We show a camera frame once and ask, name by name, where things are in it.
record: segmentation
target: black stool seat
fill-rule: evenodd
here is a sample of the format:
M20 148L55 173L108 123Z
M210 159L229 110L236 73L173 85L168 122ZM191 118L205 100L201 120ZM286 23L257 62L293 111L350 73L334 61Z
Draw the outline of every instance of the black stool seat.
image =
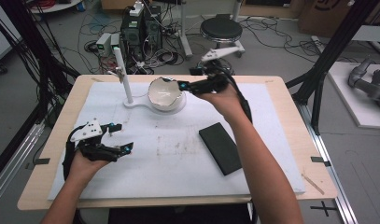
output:
M236 21L216 17L202 22L201 34L219 43L235 42L242 35L242 27Z

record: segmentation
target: bowl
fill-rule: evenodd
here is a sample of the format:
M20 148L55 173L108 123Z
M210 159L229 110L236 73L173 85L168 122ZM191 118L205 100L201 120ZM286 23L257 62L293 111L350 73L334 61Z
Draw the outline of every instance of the bowl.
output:
M148 87L148 99L154 108L161 111L177 109L184 97L184 92L178 88L177 81L171 77L159 77Z

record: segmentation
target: floor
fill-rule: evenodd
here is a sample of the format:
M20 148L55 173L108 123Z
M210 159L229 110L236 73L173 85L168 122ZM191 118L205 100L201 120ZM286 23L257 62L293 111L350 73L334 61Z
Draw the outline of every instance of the floor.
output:
M101 29L102 32L116 32L120 28L119 13L104 12L98 1L87 3L85 12L68 8L47 16L64 57L84 75L100 72L97 58L85 52L83 46L88 41L97 40ZM202 17L187 18L193 57L183 60L180 65L154 68L156 75L186 75L189 68L215 46L197 35L200 21ZM293 46L300 41L310 41L310 35L298 32L296 21L257 19L242 24L251 24L254 29L254 34L244 30L242 35L241 43L246 53L241 58L235 55L225 57L237 75L280 76L289 81L308 71L317 60L314 48L307 48L307 51L282 48L288 38L291 38L289 43ZM272 29L264 29L266 24ZM173 45L179 53L183 53L177 42L173 41ZM339 61L361 62L367 55L380 63L379 54L367 43L353 41ZM35 83L26 74L19 58L10 52L2 62L8 72L0 74L0 154L36 105ZM297 87L290 89L291 92L296 90ZM323 91L319 130L357 222L380 223L380 130L358 128L328 78ZM25 166L42 147L49 132L50 128L47 127L0 198L0 223L35 223L44 216L45 211L20 211L16 203L32 172ZM334 201L301 201L300 205L305 223L343 223Z

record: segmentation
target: white board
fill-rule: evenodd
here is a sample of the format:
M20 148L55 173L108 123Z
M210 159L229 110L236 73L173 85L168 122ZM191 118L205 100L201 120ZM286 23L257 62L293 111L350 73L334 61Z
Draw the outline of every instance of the white board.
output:
M329 76L357 125L360 128L380 129L380 107L364 91L347 85L350 72L358 65L358 63L335 63L330 69ZM380 64L371 64L362 79L371 82L373 72L377 69L380 69Z
M282 166L296 193L304 193L302 177L274 105L263 84L240 84L250 103L255 127ZM133 96L147 93L147 83L131 83ZM233 139L224 118L206 101L187 93L187 104L178 113L158 115L150 110L124 107L120 83L94 83L76 123L93 118L101 124L122 123L123 130L102 143L120 146L134 142L133 154L111 162L100 170L83 191L83 199L158 198L183 196L248 195L245 176L240 169L224 176L204 145L199 130L220 122ZM49 199L63 185L59 166Z

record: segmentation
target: human arm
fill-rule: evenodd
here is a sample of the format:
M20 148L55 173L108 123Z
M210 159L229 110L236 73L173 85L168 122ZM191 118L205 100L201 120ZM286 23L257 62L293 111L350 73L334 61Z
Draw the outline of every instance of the human arm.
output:
M295 194L279 164L243 111L229 85L198 97L210 102L230 124L253 203L261 223L303 223Z
M82 190L87 187L97 171L107 164L108 161L90 161L77 151L70 174L41 223L73 223Z

